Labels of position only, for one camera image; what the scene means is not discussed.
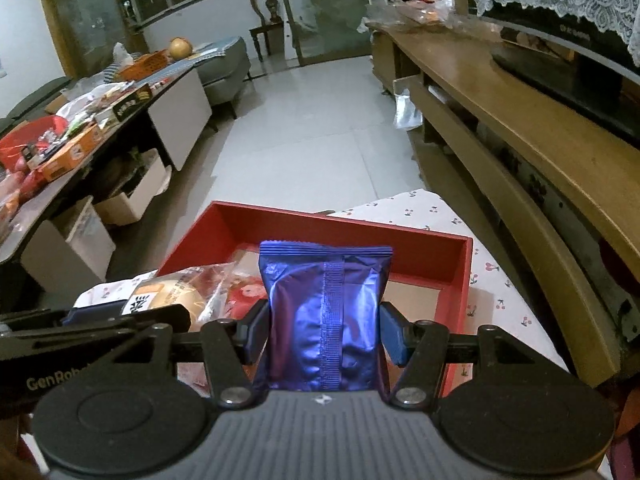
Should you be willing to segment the bread bun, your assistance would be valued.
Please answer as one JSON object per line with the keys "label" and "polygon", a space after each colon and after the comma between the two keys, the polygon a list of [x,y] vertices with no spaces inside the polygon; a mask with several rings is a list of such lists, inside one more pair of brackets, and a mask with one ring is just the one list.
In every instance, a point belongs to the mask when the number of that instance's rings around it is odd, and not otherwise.
{"label": "bread bun", "polygon": [[142,282],[122,308],[122,315],[156,310],[178,304],[189,312],[191,332],[205,323],[223,318],[233,263],[189,266]]}

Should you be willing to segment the blue foil snack packet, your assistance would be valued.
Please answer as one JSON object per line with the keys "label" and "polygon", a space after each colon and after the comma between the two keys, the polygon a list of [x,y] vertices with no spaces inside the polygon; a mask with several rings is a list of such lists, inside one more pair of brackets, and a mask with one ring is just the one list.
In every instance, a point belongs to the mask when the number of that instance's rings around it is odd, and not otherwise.
{"label": "blue foil snack packet", "polygon": [[287,240],[259,245],[270,307],[264,377],[271,390],[339,392],[385,386],[378,310],[390,246]]}

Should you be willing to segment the white long snack packet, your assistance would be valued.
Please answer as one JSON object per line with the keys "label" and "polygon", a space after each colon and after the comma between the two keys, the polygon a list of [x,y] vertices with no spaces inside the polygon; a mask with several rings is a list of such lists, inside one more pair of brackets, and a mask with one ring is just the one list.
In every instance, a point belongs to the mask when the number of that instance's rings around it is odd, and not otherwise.
{"label": "white long snack packet", "polygon": [[113,301],[128,300],[141,283],[154,278],[155,274],[156,270],[152,270],[138,274],[134,278],[97,284],[82,292],[75,300],[73,308],[81,309]]}

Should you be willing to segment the red chip bag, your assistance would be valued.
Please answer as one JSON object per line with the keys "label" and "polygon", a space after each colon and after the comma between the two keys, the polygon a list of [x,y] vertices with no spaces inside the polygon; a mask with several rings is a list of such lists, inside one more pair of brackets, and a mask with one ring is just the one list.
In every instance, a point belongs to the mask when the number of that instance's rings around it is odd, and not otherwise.
{"label": "red chip bag", "polygon": [[228,288],[224,317],[240,320],[257,301],[266,298],[267,293],[261,278],[253,275],[235,275]]}

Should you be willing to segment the red cardboard box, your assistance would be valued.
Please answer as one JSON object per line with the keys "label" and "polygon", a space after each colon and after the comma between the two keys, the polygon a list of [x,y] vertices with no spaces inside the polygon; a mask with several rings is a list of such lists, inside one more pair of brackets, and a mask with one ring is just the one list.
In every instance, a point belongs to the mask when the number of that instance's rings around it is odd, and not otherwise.
{"label": "red cardboard box", "polygon": [[352,218],[303,214],[213,202],[160,265],[171,274],[189,266],[229,261],[257,269],[259,243],[295,240],[330,246],[390,246],[390,280],[384,299],[409,321],[431,320],[451,333],[464,332],[473,242],[467,236]]}

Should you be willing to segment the cherry print tablecloth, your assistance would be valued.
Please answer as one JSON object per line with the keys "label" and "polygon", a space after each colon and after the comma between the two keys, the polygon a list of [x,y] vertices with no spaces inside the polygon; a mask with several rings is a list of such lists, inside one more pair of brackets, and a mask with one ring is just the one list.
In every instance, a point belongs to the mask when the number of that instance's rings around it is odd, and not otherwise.
{"label": "cherry print tablecloth", "polygon": [[460,214],[439,195],[413,190],[339,210],[335,215],[469,237],[473,241],[473,255],[465,327],[475,332],[478,326],[484,324],[498,326],[556,365],[567,368],[551,338],[502,265],[464,223]]}

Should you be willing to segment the white cardboard box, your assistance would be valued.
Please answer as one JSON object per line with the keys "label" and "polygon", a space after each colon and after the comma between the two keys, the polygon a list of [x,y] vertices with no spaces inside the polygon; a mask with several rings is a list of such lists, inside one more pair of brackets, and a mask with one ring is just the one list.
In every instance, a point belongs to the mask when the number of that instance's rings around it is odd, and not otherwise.
{"label": "white cardboard box", "polygon": [[106,226],[129,226],[140,221],[157,195],[168,188],[171,166],[155,148],[140,155],[141,165],[106,200],[94,205]]}

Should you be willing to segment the orange snack box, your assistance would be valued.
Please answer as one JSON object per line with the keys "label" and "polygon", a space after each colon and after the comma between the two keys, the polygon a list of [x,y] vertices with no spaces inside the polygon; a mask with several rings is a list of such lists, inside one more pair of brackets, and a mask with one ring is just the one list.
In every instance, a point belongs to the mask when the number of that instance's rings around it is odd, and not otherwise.
{"label": "orange snack box", "polygon": [[97,124],[88,125],[68,140],[38,171],[47,182],[53,182],[78,167],[103,141],[104,134]]}

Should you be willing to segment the cluttered side table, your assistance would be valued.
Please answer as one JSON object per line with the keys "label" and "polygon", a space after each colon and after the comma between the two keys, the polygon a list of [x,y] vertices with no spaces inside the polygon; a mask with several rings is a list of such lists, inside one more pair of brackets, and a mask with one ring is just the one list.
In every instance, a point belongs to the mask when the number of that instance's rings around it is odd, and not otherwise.
{"label": "cluttered side table", "polygon": [[88,125],[97,124],[102,129],[103,141],[78,167],[53,182],[46,181],[40,193],[17,208],[9,231],[1,237],[2,263],[20,254],[55,197],[70,184],[82,165],[125,127],[125,122],[142,112],[149,115],[163,152],[171,165],[180,170],[212,114],[193,55],[144,79],[109,84],[103,93],[90,92],[81,99],[86,102],[84,107],[70,104],[64,116],[52,117],[54,125],[50,129],[59,139],[54,142],[51,157]]}

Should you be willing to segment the wooden tv cabinet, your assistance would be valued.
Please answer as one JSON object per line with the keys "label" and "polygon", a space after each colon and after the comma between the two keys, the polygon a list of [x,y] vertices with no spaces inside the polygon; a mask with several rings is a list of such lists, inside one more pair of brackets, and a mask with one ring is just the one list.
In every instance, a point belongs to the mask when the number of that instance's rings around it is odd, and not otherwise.
{"label": "wooden tv cabinet", "polygon": [[599,237],[619,278],[639,277],[639,153],[503,70],[487,41],[444,28],[378,27],[373,71],[408,81],[412,102],[444,139],[506,226],[554,315],[578,375],[590,385],[639,371],[576,254],[515,174],[466,123],[475,118],[558,192]]}

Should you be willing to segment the white plastic bag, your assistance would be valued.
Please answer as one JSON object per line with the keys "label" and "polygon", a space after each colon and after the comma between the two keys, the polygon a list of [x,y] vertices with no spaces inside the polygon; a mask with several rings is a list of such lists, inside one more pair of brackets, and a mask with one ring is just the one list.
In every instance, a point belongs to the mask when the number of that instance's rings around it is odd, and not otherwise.
{"label": "white plastic bag", "polygon": [[423,116],[411,101],[410,91],[401,90],[395,94],[394,127],[398,130],[413,130],[421,127]]}

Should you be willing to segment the grey sofa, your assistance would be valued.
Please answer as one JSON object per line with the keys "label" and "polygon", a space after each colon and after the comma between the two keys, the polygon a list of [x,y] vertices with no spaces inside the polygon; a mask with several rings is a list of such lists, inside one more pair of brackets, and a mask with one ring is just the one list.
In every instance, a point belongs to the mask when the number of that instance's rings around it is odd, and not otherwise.
{"label": "grey sofa", "polygon": [[244,81],[250,79],[250,59],[244,39],[235,36],[203,44],[196,48],[193,57],[209,105],[227,107],[235,119],[234,101]]}

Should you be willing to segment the yellow pomelo fruit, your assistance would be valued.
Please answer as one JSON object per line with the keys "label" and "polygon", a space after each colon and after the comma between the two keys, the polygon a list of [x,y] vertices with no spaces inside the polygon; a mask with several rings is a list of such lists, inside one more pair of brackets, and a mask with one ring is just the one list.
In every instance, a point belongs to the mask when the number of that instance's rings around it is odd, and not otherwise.
{"label": "yellow pomelo fruit", "polygon": [[193,46],[186,38],[176,37],[170,40],[167,53],[174,61],[180,61],[193,53]]}

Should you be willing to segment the wooden chair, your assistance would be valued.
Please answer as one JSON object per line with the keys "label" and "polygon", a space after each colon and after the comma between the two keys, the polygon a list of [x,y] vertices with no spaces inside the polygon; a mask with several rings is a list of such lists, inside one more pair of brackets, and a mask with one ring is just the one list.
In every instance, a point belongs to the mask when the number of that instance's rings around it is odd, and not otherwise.
{"label": "wooden chair", "polygon": [[253,46],[258,61],[264,62],[260,36],[264,37],[264,44],[268,55],[271,54],[270,32],[284,29],[284,19],[280,15],[279,0],[250,0],[250,6],[258,16],[259,25],[250,29]]}

